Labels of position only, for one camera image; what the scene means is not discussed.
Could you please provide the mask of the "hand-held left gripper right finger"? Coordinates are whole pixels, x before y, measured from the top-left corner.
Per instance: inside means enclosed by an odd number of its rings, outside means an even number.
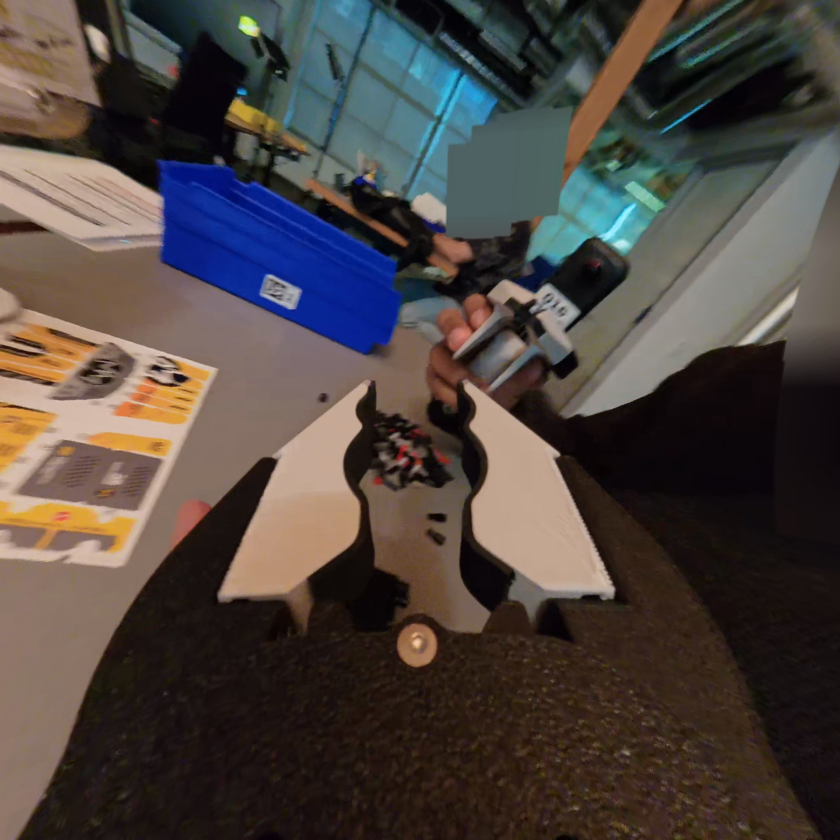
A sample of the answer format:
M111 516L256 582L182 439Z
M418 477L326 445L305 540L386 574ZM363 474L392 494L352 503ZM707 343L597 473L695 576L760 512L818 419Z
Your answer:
M560 453L470 382L458 387L469 483L459 567L478 601L615 599Z

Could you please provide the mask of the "person's left hand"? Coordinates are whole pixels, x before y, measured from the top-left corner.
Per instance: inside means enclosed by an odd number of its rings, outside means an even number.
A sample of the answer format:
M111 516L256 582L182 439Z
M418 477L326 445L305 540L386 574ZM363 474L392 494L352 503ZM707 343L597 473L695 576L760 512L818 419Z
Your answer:
M171 536L171 548L173 549L178 543L183 541L210 510L212 510L212 506L202 500L194 499L184 502L179 507L175 516L175 525Z

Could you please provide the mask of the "white paper document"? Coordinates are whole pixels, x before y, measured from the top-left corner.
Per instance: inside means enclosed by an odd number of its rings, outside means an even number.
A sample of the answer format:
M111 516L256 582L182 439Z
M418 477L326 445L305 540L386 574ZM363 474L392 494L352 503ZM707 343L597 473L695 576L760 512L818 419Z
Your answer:
M1 207L93 251L162 245L161 196L92 159L2 145Z

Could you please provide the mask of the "person's right hand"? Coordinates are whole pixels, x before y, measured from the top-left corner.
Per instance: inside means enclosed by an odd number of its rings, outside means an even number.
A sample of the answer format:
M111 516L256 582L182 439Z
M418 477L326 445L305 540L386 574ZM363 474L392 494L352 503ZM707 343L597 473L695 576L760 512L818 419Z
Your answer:
M426 383L432 399L455 410L457 390L463 381L473 382L486 391L487 384L454 359L454 354L492 315L492 307L482 295L471 295L460 309L446 309L437 316L443 338L431 349ZM548 375L539 360L533 360L495 390L492 398L508 411L525 396L542 390Z

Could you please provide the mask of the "instruction booklet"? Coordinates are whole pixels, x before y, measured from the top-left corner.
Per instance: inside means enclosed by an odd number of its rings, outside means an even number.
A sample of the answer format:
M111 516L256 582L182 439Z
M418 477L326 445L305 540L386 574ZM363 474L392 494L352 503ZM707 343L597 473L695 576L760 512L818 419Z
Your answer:
M76 2L1 2L1 113L2 88L35 88L100 106Z

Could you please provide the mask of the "black chair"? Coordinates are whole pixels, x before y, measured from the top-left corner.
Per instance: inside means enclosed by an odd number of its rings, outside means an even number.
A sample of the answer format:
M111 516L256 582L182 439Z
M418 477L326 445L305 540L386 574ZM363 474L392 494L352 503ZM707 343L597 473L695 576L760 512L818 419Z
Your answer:
M234 132L226 117L247 67L205 31L196 38L161 115L161 158L166 161L231 165Z

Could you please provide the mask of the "pile of small connector pins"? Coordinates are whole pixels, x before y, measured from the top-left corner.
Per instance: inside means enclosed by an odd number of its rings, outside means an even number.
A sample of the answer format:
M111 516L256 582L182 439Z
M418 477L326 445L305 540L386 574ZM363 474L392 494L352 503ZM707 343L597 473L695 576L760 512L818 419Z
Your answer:
M374 413L373 484L389 490L441 489L453 480L448 459L418 423L399 413Z

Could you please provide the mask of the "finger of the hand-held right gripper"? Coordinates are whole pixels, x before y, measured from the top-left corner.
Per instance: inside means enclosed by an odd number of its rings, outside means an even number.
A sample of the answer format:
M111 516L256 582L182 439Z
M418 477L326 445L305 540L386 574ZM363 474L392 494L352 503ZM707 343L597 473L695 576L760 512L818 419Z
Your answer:
M577 365L572 344L563 331L539 332L534 327L501 330L487 346L487 392L497 392L534 361L550 371L560 369L559 377Z
M545 334L540 303L533 292L504 280L487 297L491 316L454 353L456 361L476 363L494 354L521 354Z

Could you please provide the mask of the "wooden table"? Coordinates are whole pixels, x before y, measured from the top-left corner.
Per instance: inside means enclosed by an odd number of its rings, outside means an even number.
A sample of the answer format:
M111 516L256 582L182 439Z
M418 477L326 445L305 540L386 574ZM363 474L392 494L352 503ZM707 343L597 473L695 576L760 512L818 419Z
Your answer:
M402 236L380 221L360 213L348 197L320 183L320 181L313 177L306 180L304 189L308 194L315 196L321 203L326 203L332 209L341 211L346 217L353 219L355 223L363 225L368 230L375 232L380 238L388 240L390 244L401 250L402 256L412 253L412 241L410 239ZM447 277L447 281L451 281L457 277L458 268L440 255L436 255L435 253L429 255L426 264L442 271Z

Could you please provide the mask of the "wooden beam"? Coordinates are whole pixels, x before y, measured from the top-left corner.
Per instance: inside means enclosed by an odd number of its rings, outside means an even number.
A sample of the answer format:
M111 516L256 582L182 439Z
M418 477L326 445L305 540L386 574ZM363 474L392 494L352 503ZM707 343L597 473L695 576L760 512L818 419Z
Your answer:
M639 4L574 111L563 159L563 182L581 163L681 5L681 1L643 1Z

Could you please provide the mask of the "yellow grey sticker sheet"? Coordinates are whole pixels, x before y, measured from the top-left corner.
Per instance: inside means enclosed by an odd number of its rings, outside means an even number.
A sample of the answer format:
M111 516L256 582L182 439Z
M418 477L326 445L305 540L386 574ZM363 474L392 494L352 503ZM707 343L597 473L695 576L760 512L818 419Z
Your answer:
M216 373L35 311L2 323L2 560L124 566Z

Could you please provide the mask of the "blue plastic bin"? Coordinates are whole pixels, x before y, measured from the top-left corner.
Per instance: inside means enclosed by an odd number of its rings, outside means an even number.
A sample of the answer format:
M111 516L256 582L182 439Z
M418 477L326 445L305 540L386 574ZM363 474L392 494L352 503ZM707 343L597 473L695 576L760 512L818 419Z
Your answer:
M350 350L389 344L393 259L226 166L158 167L164 264Z

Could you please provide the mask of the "person's right forearm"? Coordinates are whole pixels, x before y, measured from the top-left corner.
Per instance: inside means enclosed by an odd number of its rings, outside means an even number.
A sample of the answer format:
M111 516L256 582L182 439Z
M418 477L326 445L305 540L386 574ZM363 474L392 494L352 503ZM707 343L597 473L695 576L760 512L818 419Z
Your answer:
M651 393L563 417L541 392L513 415L602 486L688 496L770 495L785 341L719 348Z

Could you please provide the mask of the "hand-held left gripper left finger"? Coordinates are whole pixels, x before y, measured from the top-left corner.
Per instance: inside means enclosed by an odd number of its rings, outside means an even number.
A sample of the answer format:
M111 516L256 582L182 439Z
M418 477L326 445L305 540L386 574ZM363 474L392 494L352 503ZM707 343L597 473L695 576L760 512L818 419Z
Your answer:
M375 383L363 381L276 452L219 602L347 602L364 591L375 548L361 481L375 409Z

